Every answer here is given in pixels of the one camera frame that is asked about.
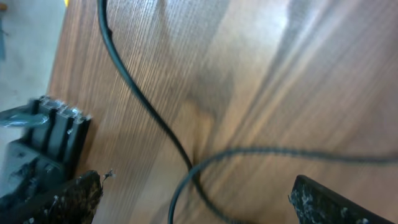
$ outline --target black wire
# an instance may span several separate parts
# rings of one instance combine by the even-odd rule
[[[196,176],[203,169],[208,167],[212,162],[218,162],[226,157],[236,156],[237,154],[242,155],[253,155],[253,154],[274,154],[279,156],[291,156],[300,157],[304,159],[316,159],[324,161],[334,161],[334,162],[345,162],[345,163],[370,163],[370,164],[396,164],[398,163],[398,158],[376,158],[376,157],[356,157],[356,156],[337,156],[334,154],[329,154],[320,151],[305,151],[298,149],[288,149],[281,147],[252,147],[252,148],[237,148],[231,149],[224,152],[220,152],[209,159],[204,160],[198,165],[194,166],[185,178],[178,185],[174,192],[172,201],[169,207],[169,218],[168,224],[173,224],[175,206],[177,205],[178,196],[181,194],[183,188],[189,183],[189,181]]]
[[[109,56],[112,58],[113,63],[115,64],[116,68],[119,70],[120,75],[123,77],[123,80],[129,86],[131,91],[135,94],[138,100],[144,105],[145,109],[148,113],[155,119],[155,121],[159,124],[159,126],[166,132],[166,134],[170,137],[172,142],[177,147],[178,152],[180,153],[182,159],[184,160],[185,164],[188,167],[188,170],[192,169],[192,163],[189,160],[187,153],[185,152],[183,146],[181,145],[180,141],[174,134],[174,132],[170,129],[170,127],[166,124],[166,122],[160,117],[158,112],[156,112],[155,108],[151,105],[148,99],[142,94],[139,87],[136,85],[134,80],[131,78],[129,72],[127,71],[126,67],[124,66],[118,51],[116,50],[113,41],[112,41],[112,31],[108,26],[108,20],[106,18],[106,0],[98,0],[98,23],[99,29],[101,31],[102,38],[104,40],[104,44],[106,49],[108,50]],[[206,203],[206,206],[214,212],[219,218],[224,220],[227,223],[244,223],[239,220],[233,220],[232,218],[227,217],[222,213],[216,206],[210,201],[207,197],[206,193],[202,189],[199,179],[193,178],[193,183],[195,184],[196,190],[199,193],[199,196],[203,199]]]
[[[275,154],[280,156],[292,156],[292,157],[301,157],[306,159],[318,159],[325,161],[336,161],[336,162],[347,162],[347,163],[371,163],[371,164],[390,164],[390,163],[398,163],[397,158],[375,158],[375,157],[353,157],[353,156],[337,156],[325,152],[319,151],[305,151],[305,150],[297,150],[297,149],[287,149],[280,147],[252,147],[252,148],[237,148],[231,149],[224,152],[220,152],[213,157],[204,160],[199,163],[195,167],[192,166],[192,163],[189,160],[187,153],[185,152],[183,146],[180,141],[170,129],[170,127],[166,124],[166,122],[160,117],[158,112],[154,109],[154,107],[150,104],[148,99],[142,94],[134,80],[131,78],[129,72],[124,66],[118,51],[116,50],[113,41],[112,41],[112,32],[108,27],[108,20],[106,18],[106,0],[98,0],[98,22],[99,28],[101,30],[101,35],[104,40],[104,44],[106,49],[108,50],[109,56],[112,58],[116,68],[119,70],[121,76],[123,77],[126,84],[129,86],[131,91],[137,96],[139,101],[144,105],[145,109],[149,112],[149,114],[155,119],[155,121],[159,124],[159,126],[166,132],[166,134],[170,137],[172,142],[177,147],[178,152],[182,156],[185,164],[188,167],[189,173],[187,176],[181,181],[178,185],[172,201],[170,203],[169,208],[169,219],[168,223],[173,224],[174,211],[175,206],[177,204],[178,196],[181,194],[182,189],[189,183],[191,179],[193,179],[193,183],[203,201],[206,203],[206,206],[220,219],[225,221],[226,223],[248,223],[240,220],[235,220],[233,218],[227,217],[224,213],[222,213],[215,205],[209,200],[206,193],[203,191],[199,180],[197,178],[200,171],[208,167],[212,162],[219,161],[224,159],[225,157],[235,156],[237,154]]]

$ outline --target wood grain surface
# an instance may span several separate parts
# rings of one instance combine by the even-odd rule
[[[121,57],[194,163],[232,146],[398,153],[398,1],[114,0]],[[187,173],[131,95],[99,33],[96,1],[71,1],[49,95],[93,117],[79,172],[105,183],[94,223],[165,223]],[[305,174],[398,222],[398,166],[234,157],[201,175],[213,201],[258,223],[298,223],[287,195]],[[176,223],[220,223],[194,188]]]

